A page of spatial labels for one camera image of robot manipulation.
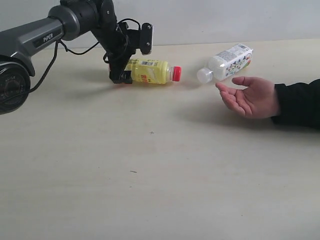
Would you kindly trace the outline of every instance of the black jacket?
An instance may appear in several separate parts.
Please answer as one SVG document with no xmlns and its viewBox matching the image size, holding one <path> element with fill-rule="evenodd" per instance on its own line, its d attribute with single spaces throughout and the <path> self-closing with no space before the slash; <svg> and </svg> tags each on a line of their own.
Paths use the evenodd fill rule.
<svg viewBox="0 0 320 240">
<path fill-rule="evenodd" d="M 320 79 L 309 84 L 276 84 L 280 115 L 272 117 L 277 125 L 301 126 L 320 130 Z"/>
</svg>

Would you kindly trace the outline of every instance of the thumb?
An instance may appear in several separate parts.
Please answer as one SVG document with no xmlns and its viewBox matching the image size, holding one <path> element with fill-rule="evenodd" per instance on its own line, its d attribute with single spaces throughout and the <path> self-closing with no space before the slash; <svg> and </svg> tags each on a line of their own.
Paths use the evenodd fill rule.
<svg viewBox="0 0 320 240">
<path fill-rule="evenodd" d="M 254 76 L 239 76 L 234 77 L 232 82 L 239 86 L 249 87 L 256 79 Z"/>
</svg>

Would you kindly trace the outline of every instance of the white bottle cap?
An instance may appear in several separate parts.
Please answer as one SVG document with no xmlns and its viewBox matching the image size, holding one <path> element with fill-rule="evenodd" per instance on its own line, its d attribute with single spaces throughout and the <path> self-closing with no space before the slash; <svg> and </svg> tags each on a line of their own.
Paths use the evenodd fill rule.
<svg viewBox="0 0 320 240">
<path fill-rule="evenodd" d="M 209 68 L 204 67 L 197 72 L 196 77 L 202 84 L 207 84 L 208 82 L 212 81 L 214 75 L 213 71 L 211 71 Z"/>
</svg>

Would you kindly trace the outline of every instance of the red bottle cap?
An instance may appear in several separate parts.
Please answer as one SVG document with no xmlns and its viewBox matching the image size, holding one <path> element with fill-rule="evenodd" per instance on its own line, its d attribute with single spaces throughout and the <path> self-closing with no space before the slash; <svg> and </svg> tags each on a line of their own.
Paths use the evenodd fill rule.
<svg viewBox="0 0 320 240">
<path fill-rule="evenodd" d="M 180 66 L 175 66 L 173 69 L 173 78 L 172 81 L 180 82 L 182 68 Z"/>
</svg>

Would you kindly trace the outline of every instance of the white wall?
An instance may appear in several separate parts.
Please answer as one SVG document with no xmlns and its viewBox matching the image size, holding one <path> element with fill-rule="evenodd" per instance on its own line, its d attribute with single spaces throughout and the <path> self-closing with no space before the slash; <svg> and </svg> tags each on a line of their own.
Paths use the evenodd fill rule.
<svg viewBox="0 0 320 240">
<path fill-rule="evenodd" d="M 113 0 L 118 19 L 154 25 L 154 44 L 197 44 L 320 37 L 320 0 Z M 6 0 L 0 31 L 45 18 L 58 0 Z M 69 42 L 89 47 L 90 33 Z"/>
</svg>

